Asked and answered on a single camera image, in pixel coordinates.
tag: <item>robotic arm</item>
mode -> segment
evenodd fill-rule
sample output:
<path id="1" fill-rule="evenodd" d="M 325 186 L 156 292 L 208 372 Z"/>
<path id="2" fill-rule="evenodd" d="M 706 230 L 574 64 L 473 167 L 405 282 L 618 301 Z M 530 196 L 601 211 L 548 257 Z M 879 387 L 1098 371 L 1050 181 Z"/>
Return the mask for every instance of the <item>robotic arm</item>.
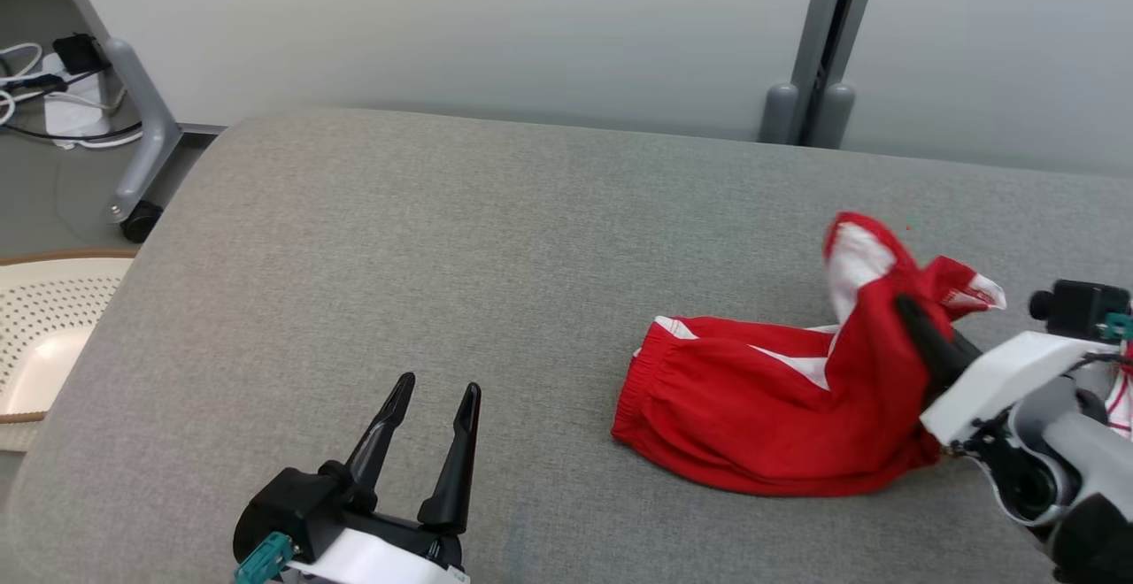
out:
<path id="1" fill-rule="evenodd" d="M 468 526 L 480 388 L 469 383 L 433 496 L 417 522 L 375 513 L 374 486 L 416 378 L 402 374 L 346 464 L 318 473 L 288 467 L 256 494 L 236 525 L 237 584 L 468 584 L 459 535 Z"/>
<path id="2" fill-rule="evenodd" d="M 1130 363 L 1128 291 L 1058 281 L 1031 303 L 1048 333 L 1026 331 L 987 354 L 959 332 L 947 341 L 909 297 L 897 311 L 930 372 L 921 423 L 946 452 L 980 465 L 1057 579 L 1133 582 L 1133 447 L 1075 378 L 1091 364 Z"/>

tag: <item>floor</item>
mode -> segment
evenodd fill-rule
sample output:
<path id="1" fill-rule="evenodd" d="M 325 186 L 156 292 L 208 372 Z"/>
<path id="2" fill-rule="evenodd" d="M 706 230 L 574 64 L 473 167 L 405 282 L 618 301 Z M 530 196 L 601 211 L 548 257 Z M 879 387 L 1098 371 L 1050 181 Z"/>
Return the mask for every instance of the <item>floor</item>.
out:
<path id="1" fill-rule="evenodd" d="M 146 198 L 164 205 L 211 137 L 186 135 Z M 0 133 L 0 259 L 77 247 L 128 247 L 101 213 L 136 144 L 62 150 Z"/>
<path id="2" fill-rule="evenodd" d="M 20 42 L 50 46 L 57 37 L 90 32 L 73 0 L 0 0 L 0 49 Z M 114 91 L 112 82 L 108 87 Z M 116 129 L 136 121 L 137 112 L 128 100 L 112 118 Z M 17 110 L 11 122 L 43 130 L 42 108 Z M 186 136 L 146 198 L 167 204 L 210 141 L 203 135 Z M 100 217 L 135 149 L 136 143 L 67 151 L 51 142 L 0 129 L 0 259 L 51 249 L 133 245 L 117 226 L 104 223 Z"/>

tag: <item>caster wheel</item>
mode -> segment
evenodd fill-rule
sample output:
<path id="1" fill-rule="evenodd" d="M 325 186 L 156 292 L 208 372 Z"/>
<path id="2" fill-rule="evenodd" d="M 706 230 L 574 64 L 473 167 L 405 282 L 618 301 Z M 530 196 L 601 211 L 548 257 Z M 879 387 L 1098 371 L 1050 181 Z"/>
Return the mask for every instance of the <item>caster wheel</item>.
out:
<path id="1" fill-rule="evenodd" d="M 134 206 L 134 212 L 130 212 L 130 215 L 119 223 L 122 236 L 134 243 L 145 242 L 145 238 L 150 237 L 150 230 L 153 230 L 153 227 L 157 225 L 157 219 L 161 219 L 161 213 L 162 208 L 156 203 L 139 201 Z"/>

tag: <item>gray fabric surface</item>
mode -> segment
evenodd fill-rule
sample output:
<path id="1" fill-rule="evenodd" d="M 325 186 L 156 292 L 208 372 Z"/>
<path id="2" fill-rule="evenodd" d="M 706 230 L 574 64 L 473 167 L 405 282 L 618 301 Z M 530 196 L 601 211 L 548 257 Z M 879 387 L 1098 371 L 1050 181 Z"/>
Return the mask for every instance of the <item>gray fabric surface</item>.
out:
<path id="1" fill-rule="evenodd" d="M 8 492 L 11 491 L 11 483 L 23 459 L 24 454 L 0 451 L 0 530 L 8 526 Z M 2 534 L 0 534 L 0 574 L 5 575 L 5 582 L 23 582 L 32 577 L 16 560 L 11 542 Z"/>
<path id="2" fill-rule="evenodd" d="M 966 463 L 867 497 L 753 498 L 620 447 L 614 405 L 655 314 L 832 322 L 838 210 L 1003 285 L 1011 310 L 963 322 L 987 346 L 1037 327 L 1025 301 L 1056 278 L 1128 282 L 1127 189 L 377 111 L 249 120 L 188 175 L 63 387 L 14 488 L 15 549 L 52 582 L 223 582 L 248 498 L 344 458 L 416 370 L 381 508 L 415 514 L 478 381 L 475 582 L 1045 581 Z"/>

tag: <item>white cable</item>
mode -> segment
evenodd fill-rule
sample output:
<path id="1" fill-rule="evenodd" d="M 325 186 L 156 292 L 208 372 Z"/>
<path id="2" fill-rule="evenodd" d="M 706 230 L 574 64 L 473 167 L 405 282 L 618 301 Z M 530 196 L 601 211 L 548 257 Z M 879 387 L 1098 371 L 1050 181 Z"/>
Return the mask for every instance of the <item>white cable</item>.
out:
<path id="1" fill-rule="evenodd" d="M 16 115 L 16 98 L 11 96 L 11 93 L 7 91 L 0 91 L 0 100 L 3 100 L 3 115 L 0 115 L 0 126 L 11 121 L 11 117 Z"/>
<path id="2" fill-rule="evenodd" d="M 131 142 L 136 142 L 138 139 L 142 139 L 143 136 L 145 136 L 145 132 L 144 130 L 138 130 L 137 133 L 134 133 L 129 137 L 122 137 L 121 139 L 114 139 L 112 142 L 82 142 L 82 141 L 79 141 L 79 142 L 77 142 L 77 144 L 80 145 L 80 146 L 83 146 L 83 147 L 85 147 L 85 149 L 113 149 L 113 147 L 117 147 L 117 146 L 125 146 L 126 144 L 129 144 Z"/>
<path id="3" fill-rule="evenodd" d="M 42 95 L 45 95 L 45 94 L 46 94 L 45 92 L 39 92 L 39 93 L 20 93 L 20 94 L 18 94 L 18 95 L 16 95 L 15 98 L 12 98 L 12 100 L 15 100 L 15 101 L 16 101 L 16 103 L 18 104 L 18 103 L 24 103 L 24 101 L 27 101 L 27 100 L 33 100 L 33 99 L 35 99 L 35 98 L 39 98 L 39 96 L 42 96 Z"/>
<path id="4" fill-rule="evenodd" d="M 126 87 L 122 86 L 122 88 L 120 91 L 118 91 L 118 96 L 114 98 L 113 103 L 109 103 L 109 104 L 97 103 L 94 100 L 88 100 L 88 99 L 86 99 L 86 98 L 84 98 L 82 95 L 73 95 L 70 93 L 54 92 L 54 93 L 48 93 L 46 96 L 49 96 L 49 98 L 51 98 L 53 100 L 63 100 L 63 101 L 66 101 L 66 103 L 77 103 L 77 104 L 88 105 L 88 107 L 93 107 L 93 108 L 99 108 L 99 109 L 102 109 L 102 110 L 111 110 L 111 111 L 113 111 L 113 110 L 118 110 L 118 108 L 120 105 L 122 105 L 122 99 L 126 96 Z M 24 99 L 27 99 L 27 98 L 25 98 L 24 95 L 20 95 L 18 98 L 16 98 L 16 101 L 18 102 L 18 101 L 22 101 Z"/>
<path id="5" fill-rule="evenodd" d="M 32 61 L 24 65 L 24 68 L 16 71 L 15 75 L 0 76 L 0 83 L 8 84 L 9 82 L 16 82 L 18 79 L 33 79 L 35 77 L 43 77 L 44 75 L 51 75 L 51 73 L 39 71 L 32 73 L 35 65 L 40 64 L 43 59 L 43 46 L 36 44 L 35 42 L 25 42 L 23 44 L 16 44 L 15 46 L 8 46 L 7 49 L 0 49 L 0 59 L 2 57 L 15 53 L 16 51 L 22 51 L 24 49 L 34 49 L 35 54 L 32 56 Z"/>

